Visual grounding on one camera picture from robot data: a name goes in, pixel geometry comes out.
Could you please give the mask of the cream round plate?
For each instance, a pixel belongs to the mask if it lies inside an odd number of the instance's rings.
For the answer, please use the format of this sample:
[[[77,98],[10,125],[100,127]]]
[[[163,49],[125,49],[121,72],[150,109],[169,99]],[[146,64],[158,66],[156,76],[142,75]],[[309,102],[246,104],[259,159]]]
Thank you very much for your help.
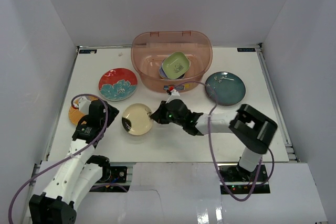
[[[128,106],[122,113],[122,126],[131,135],[140,136],[146,134],[153,126],[150,118],[151,109],[142,103]]]

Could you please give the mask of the red floral round plate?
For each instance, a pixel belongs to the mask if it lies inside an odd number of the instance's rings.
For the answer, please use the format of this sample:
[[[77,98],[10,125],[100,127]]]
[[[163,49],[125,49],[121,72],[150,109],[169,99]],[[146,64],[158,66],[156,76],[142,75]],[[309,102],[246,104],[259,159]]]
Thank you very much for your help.
[[[98,82],[100,94],[107,100],[117,102],[133,95],[138,86],[135,73],[127,68],[114,68],[102,75]]]

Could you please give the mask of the purple rimmed square plate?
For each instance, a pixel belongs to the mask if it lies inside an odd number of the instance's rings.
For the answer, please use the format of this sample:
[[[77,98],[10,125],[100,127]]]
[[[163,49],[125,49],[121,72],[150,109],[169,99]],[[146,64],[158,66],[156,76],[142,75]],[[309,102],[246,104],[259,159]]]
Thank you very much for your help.
[[[163,78],[163,79],[168,79],[168,80],[170,80],[170,78],[169,78],[169,77],[165,74],[165,72],[163,71],[163,68],[162,68],[162,67],[159,68],[159,75],[160,75],[160,77]]]

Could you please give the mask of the woven yellow round plate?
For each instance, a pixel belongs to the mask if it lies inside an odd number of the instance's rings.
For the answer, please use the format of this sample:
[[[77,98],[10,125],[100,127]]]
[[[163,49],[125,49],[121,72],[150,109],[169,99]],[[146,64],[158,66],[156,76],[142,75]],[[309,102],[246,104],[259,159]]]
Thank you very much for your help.
[[[71,106],[68,112],[69,120],[73,125],[77,126],[80,119],[89,113],[89,105],[94,100],[97,100],[97,98],[92,96],[84,96],[75,99],[75,106]]]

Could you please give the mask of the green square panda plate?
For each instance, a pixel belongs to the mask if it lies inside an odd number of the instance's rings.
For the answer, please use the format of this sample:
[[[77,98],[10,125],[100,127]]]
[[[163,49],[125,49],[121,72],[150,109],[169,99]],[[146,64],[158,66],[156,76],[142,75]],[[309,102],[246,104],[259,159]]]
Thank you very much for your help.
[[[190,61],[182,52],[174,52],[162,62],[165,74],[171,79],[179,79],[190,68]]]

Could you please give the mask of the teal blossom round plate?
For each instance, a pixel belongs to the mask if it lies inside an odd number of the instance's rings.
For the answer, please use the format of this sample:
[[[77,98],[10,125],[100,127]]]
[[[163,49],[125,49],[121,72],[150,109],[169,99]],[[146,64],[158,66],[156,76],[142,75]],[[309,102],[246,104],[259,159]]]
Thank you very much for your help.
[[[237,75],[220,71],[211,74],[205,81],[208,98],[221,106],[238,104],[246,94],[244,82]]]

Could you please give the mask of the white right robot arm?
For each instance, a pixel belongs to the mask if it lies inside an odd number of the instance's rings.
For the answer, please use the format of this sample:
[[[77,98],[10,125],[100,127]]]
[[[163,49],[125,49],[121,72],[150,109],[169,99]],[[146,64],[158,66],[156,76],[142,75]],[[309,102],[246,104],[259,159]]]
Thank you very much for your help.
[[[192,112],[182,100],[175,99],[162,101],[150,118],[158,124],[179,125],[192,136],[234,134],[245,146],[237,165],[237,175],[245,182],[255,177],[259,160],[267,153],[278,129],[274,120],[248,104],[241,105],[230,120],[224,113],[210,115]]]

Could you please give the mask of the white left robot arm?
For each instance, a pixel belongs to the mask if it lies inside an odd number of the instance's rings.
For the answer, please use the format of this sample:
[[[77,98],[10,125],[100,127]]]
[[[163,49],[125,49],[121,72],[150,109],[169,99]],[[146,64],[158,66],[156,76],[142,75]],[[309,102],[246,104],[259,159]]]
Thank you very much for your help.
[[[110,178],[109,159],[94,155],[98,142],[119,110],[106,101],[81,98],[78,121],[65,162],[39,195],[32,195],[29,211],[32,223],[75,223],[77,209],[97,181]]]

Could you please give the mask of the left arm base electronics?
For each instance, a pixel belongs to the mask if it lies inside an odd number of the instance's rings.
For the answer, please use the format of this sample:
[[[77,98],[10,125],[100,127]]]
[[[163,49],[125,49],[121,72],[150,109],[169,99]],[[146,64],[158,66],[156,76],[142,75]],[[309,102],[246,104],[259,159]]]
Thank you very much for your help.
[[[103,171],[102,178],[99,179],[90,192],[100,193],[126,193],[129,190],[127,183],[126,166],[110,166]]]

